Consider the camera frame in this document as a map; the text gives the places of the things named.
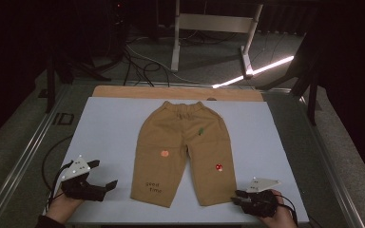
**white board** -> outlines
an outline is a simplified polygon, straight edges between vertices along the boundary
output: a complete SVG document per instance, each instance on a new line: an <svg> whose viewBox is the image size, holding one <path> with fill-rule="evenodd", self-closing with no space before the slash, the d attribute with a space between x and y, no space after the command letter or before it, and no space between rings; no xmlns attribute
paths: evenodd
<svg viewBox="0 0 365 228"><path fill-rule="evenodd" d="M79 155L100 160L87 181L105 186L118 180L103 202L85 202L69 220L90 224L247 224L259 222L232 202L199 205L187 164L170 208L131 199L131 183L138 134L145 119L165 100L95 98L86 103L63 164ZM197 101L168 100L172 104ZM296 206L299 222L308 217L267 103L202 101L224 119L230 134L238 189L246 190L254 177L279 180L275 189Z"/></svg>

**dark sleeve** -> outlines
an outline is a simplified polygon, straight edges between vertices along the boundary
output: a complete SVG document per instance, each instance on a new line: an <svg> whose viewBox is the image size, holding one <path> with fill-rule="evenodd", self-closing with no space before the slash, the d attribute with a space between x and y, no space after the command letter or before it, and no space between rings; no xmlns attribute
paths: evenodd
<svg viewBox="0 0 365 228"><path fill-rule="evenodd" d="M65 228L65 225L45 216L38 217L38 223L34 228Z"/></svg>

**brown pants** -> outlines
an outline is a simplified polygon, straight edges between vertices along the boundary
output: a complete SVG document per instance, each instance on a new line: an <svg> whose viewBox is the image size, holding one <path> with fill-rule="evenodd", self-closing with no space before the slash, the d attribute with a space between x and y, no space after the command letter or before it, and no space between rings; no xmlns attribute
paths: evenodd
<svg viewBox="0 0 365 228"><path fill-rule="evenodd" d="M228 202L236 178L223 119L201 102L164 104L144 122L136 149L131 197L170 207L187 153L202 206Z"/></svg>

